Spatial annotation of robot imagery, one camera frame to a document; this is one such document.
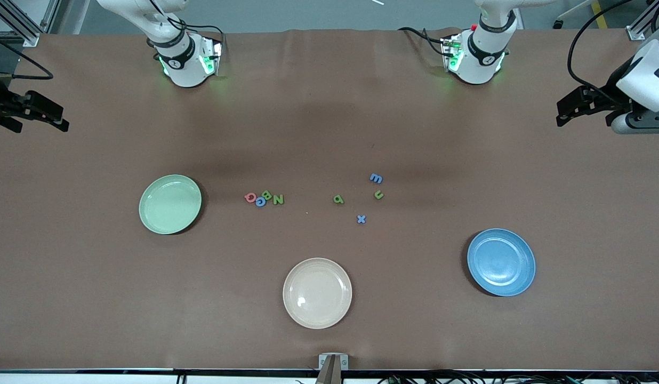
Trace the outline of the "white chair leg with caster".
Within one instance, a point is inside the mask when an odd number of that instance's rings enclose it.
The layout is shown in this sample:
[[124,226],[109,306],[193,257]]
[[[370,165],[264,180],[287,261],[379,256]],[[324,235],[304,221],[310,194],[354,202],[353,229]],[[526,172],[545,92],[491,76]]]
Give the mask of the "white chair leg with caster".
[[575,14],[576,12],[580,10],[584,10],[587,8],[590,8],[591,5],[595,4],[598,0],[583,0],[582,2],[579,2],[578,4],[574,5],[573,7],[569,8],[565,12],[561,13],[556,17],[556,19],[553,22],[553,29],[561,29],[564,25],[564,20],[570,17],[571,15]]

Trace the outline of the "green plate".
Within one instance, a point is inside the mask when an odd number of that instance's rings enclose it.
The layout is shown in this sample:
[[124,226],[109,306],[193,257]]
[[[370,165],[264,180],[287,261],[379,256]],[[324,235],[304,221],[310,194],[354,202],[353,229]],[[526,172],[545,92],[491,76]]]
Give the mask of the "green plate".
[[193,179],[166,175],[152,182],[140,197],[140,221],[152,233],[177,234],[196,220],[202,203],[201,189]]

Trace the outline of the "blue plate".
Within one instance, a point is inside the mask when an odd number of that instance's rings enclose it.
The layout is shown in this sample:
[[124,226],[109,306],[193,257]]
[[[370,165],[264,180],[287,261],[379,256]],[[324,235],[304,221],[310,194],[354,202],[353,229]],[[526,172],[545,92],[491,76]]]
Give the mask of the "blue plate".
[[485,229],[474,236],[468,246],[467,263],[474,282],[496,297],[524,293],[536,276],[532,249],[509,229]]

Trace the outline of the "brown table cover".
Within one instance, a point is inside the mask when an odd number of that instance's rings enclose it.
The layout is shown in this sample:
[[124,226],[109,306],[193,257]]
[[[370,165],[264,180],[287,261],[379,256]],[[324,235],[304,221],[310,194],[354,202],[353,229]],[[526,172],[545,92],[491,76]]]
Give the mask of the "brown table cover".
[[[52,98],[70,129],[0,128],[0,369],[305,369],[339,352],[358,370],[658,370],[659,134],[556,126],[572,37],[520,31],[493,82],[468,86],[403,32],[237,34],[194,89],[142,36],[42,37],[28,53],[54,79],[11,89]],[[152,233],[140,197],[171,174],[202,209]],[[244,199],[264,190],[285,204]],[[534,253],[520,295],[470,275],[491,228]],[[353,286],[324,330],[283,304],[310,258]]]

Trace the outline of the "beige plate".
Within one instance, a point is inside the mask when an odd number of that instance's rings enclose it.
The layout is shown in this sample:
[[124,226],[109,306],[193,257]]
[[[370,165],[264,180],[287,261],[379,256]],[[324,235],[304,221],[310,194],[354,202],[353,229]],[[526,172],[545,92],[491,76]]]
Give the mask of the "beige plate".
[[283,285],[283,304],[298,325],[324,330],[347,315],[353,286],[346,270],[326,258],[310,258],[291,268]]

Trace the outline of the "aluminium frame profile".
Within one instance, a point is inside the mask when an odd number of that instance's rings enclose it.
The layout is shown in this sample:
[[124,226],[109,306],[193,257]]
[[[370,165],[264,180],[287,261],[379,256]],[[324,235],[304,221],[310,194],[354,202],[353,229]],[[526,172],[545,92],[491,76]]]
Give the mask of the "aluminium frame profile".
[[0,39],[37,46],[49,33],[62,0],[0,0]]
[[659,0],[645,0],[647,7],[641,14],[626,26],[626,32],[631,41],[644,41],[659,30]]

